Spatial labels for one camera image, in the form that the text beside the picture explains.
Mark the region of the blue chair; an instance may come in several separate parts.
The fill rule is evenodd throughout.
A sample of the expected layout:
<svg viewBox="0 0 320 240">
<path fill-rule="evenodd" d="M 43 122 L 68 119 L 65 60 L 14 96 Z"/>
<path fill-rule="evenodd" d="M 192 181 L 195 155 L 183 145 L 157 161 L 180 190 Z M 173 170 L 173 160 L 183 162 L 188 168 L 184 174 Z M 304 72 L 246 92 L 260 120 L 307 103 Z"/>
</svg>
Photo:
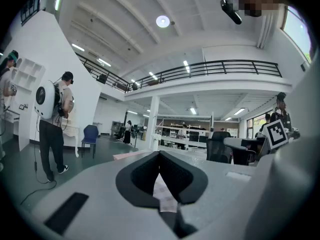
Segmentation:
<svg viewBox="0 0 320 240">
<path fill-rule="evenodd" d="M 92 158 L 95 158 L 96 144 L 99 135 L 99 130 L 96 125 L 87 125 L 83 130 L 84 138 L 81 140 L 81 157 L 83 157 L 85 146 L 92 147 Z"/>
</svg>

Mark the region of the ceiling tube lights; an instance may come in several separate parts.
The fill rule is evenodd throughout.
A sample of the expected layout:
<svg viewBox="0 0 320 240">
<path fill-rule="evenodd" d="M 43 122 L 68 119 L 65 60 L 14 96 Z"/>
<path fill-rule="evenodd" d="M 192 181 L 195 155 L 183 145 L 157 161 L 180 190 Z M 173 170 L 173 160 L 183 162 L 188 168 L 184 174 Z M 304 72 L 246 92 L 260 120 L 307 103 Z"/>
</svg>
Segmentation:
<svg viewBox="0 0 320 240">
<path fill-rule="evenodd" d="M 58 22 L 75 52 L 127 81 L 201 62 L 204 47 L 248 44 L 255 27 L 232 23 L 220 0 L 61 0 Z"/>
</svg>

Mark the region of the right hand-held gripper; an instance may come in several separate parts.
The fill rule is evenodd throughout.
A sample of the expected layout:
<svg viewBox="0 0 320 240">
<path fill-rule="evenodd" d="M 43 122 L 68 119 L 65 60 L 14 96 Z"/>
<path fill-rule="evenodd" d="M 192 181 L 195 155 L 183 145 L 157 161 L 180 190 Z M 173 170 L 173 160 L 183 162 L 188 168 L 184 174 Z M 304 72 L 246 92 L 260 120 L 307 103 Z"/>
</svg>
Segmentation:
<svg viewBox="0 0 320 240">
<path fill-rule="evenodd" d="M 272 151 L 288 143 L 288 136 L 280 119 L 266 124 L 262 135 L 265 137 L 262 151 Z"/>
</svg>

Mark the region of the window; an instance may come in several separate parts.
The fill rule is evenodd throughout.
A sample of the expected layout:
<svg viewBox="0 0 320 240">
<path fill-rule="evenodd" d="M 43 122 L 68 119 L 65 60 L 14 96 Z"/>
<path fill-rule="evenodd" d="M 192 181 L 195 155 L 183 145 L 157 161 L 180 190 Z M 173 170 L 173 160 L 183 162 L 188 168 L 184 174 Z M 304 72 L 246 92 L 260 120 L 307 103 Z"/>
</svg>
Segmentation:
<svg viewBox="0 0 320 240">
<path fill-rule="evenodd" d="M 308 28 L 298 11 L 291 6 L 285 7 L 285 19 L 282 30 L 290 37 L 310 64 L 311 40 Z"/>
</svg>

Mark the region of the black mesh office chair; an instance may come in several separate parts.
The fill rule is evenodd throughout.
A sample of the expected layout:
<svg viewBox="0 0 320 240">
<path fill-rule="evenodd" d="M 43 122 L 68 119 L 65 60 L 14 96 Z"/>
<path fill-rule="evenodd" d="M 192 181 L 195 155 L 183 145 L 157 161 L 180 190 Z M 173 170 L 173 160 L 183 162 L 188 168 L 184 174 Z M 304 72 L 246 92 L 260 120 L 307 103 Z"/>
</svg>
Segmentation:
<svg viewBox="0 0 320 240">
<path fill-rule="evenodd" d="M 225 138 L 231 135 L 227 131 L 215 131 L 210 139 L 206 140 L 206 160 L 230 164 L 232 161 L 232 150 L 224 144 Z"/>
</svg>

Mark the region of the grey desk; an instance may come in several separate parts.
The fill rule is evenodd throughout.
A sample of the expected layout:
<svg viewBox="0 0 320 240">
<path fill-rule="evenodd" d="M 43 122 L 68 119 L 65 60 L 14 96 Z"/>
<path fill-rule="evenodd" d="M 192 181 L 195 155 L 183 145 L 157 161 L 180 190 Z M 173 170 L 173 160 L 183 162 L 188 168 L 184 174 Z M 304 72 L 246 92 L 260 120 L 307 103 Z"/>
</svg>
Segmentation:
<svg viewBox="0 0 320 240">
<path fill-rule="evenodd" d="M 223 143 L 232 150 L 235 165 L 248 166 L 258 161 L 266 138 L 231 138 L 227 137 Z"/>
</svg>

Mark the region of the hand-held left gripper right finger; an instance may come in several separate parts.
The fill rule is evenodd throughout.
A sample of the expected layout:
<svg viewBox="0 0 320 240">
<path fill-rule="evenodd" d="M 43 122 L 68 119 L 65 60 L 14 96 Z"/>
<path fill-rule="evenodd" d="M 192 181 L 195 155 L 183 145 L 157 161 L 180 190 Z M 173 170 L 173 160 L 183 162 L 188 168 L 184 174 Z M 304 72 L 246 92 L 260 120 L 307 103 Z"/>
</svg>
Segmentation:
<svg viewBox="0 0 320 240">
<path fill-rule="evenodd" d="M 159 152 L 159 174 L 172 196 L 182 205 L 195 203 L 208 186 L 204 171 L 165 151 Z"/>
</svg>

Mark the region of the black balcony railing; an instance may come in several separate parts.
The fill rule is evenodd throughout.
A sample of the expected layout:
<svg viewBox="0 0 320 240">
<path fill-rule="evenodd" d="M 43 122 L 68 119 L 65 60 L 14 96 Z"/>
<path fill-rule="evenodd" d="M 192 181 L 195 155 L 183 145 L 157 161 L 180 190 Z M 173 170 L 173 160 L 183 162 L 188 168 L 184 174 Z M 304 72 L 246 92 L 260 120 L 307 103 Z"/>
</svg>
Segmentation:
<svg viewBox="0 0 320 240">
<path fill-rule="evenodd" d="M 141 79 L 131 79 L 130 81 L 127 81 L 79 53 L 76 55 L 96 81 L 123 93 L 166 82 L 211 75 L 250 74 L 282 77 L 279 66 L 275 62 L 250 59 L 226 59 L 197 62 L 188 66 L 178 66 L 155 74 L 150 72 L 148 76 Z"/>
</svg>

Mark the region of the white rounded backpack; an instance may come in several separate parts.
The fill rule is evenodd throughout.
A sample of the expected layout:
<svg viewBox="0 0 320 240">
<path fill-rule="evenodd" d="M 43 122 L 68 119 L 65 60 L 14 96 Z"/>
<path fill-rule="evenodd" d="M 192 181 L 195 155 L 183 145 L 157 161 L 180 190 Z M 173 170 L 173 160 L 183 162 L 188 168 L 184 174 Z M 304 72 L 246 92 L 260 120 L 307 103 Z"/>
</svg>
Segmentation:
<svg viewBox="0 0 320 240">
<path fill-rule="evenodd" d="M 43 119 L 50 119 L 55 107 L 55 97 L 55 86 L 52 81 L 47 80 L 35 93 L 34 111 Z"/>
</svg>

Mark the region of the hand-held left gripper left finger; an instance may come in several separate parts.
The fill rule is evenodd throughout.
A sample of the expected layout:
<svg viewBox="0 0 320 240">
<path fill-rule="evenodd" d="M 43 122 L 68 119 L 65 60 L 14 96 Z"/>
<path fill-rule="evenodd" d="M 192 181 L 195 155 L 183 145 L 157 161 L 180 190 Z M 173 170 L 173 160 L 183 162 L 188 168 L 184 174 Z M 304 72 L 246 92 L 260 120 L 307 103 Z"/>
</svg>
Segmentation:
<svg viewBox="0 0 320 240">
<path fill-rule="evenodd" d="M 121 196 L 140 208 L 158 208 L 160 201 L 153 196 L 154 185 L 160 173 L 158 151 L 125 166 L 115 178 Z"/>
</svg>

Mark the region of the round ceiling light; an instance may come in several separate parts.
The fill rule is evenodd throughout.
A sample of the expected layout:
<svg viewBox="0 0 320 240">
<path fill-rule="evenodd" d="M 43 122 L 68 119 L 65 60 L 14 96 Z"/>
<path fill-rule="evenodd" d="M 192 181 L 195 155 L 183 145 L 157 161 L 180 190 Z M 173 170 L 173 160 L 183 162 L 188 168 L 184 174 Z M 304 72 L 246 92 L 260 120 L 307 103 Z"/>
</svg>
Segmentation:
<svg viewBox="0 0 320 240">
<path fill-rule="evenodd" d="M 167 28 L 170 24 L 171 21 L 166 15 L 160 15 L 156 18 L 156 25 L 159 28 Z"/>
</svg>

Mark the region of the person's grey clothed torso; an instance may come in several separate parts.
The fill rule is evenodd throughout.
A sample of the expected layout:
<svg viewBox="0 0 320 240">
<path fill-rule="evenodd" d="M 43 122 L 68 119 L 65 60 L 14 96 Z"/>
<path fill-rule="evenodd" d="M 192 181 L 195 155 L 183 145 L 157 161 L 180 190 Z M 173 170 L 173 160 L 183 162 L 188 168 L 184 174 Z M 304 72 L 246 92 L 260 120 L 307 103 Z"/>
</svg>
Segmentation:
<svg viewBox="0 0 320 240">
<path fill-rule="evenodd" d="M 300 138 L 279 148 L 272 162 L 282 209 L 274 240 L 313 240 L 320 238 L 320 54 L 287 103 Z"/>
</svg>

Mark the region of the white wall shelf unit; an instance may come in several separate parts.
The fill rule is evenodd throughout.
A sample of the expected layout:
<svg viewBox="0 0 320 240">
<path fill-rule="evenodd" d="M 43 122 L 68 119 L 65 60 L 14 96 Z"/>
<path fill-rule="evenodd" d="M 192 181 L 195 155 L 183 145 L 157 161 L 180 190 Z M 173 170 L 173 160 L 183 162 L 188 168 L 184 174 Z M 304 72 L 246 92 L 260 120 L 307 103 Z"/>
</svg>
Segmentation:
<svg viewBox="0 0 320 240">
<path fill-rule="evenodd" d="M 45 71 L 46 68 L 43 65 L 21 57 L 11 70 L 11 83 L 19 91 L 31 94 L 39 86 Z"/>
</svg>

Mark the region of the white ornate desk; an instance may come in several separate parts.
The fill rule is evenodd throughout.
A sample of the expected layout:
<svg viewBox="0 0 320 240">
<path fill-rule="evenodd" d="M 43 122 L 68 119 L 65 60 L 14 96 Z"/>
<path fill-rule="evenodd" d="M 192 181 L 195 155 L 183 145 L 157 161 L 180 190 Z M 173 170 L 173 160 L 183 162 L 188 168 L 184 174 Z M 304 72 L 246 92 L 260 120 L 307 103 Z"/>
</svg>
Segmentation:
<svg viewBox="0 0 320 240">
<path fill-rule="evenodd" d="M 64 135 L 74 138 L 74 153 L 75 157 L 78 158 L 79 128 L 74 121 L 66 118 L 62 119 L 61 127 Z"/>
</svg>

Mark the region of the white shelving rack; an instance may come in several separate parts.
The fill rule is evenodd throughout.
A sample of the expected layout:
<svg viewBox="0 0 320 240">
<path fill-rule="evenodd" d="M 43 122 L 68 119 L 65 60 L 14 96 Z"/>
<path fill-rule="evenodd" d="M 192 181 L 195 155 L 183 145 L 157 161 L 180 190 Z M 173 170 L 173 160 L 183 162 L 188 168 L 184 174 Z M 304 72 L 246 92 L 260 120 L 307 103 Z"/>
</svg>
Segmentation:
<svg viewBox="0 0 320 240">
<path fill-rule="evenodd" d="M 177 134 L 183 124 L 187 125 L 186 138 L 179 140 Z M 159 114 L 155 132 L 161 134 L 160 144 L 166 147 L 177 148 L 177 143 L 182 143 L 185 150 L 205 149 L 214 132 L 214 120 L 212 116 Z"/>
</svg>

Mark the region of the pink checkered tablecloth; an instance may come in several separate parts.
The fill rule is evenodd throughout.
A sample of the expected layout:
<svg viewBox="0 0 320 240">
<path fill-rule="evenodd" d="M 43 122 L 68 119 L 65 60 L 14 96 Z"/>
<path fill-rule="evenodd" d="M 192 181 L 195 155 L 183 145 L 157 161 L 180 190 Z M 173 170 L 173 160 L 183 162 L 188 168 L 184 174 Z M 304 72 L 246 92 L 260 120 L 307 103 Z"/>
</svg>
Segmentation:
<svg viewBox="0 0 320 240">
<path fill-rule="evenodd" d="M 113 155 L 113 159 L 121 160 L 124 158 L 140 155 L 149 154 L 150 150 L 140 150 L 134 152 L 128 152 L 123 154 Z M 158 174 L 154 186 L 153 186 L 153 197 L 159 200 L 160 212 L 170 212 L 176 213 L 178 210 L 178 202 L 175 200 L 171 192 L 169 191 L 167 185 L 165 184 L 163 178 Z"/>
</svg>

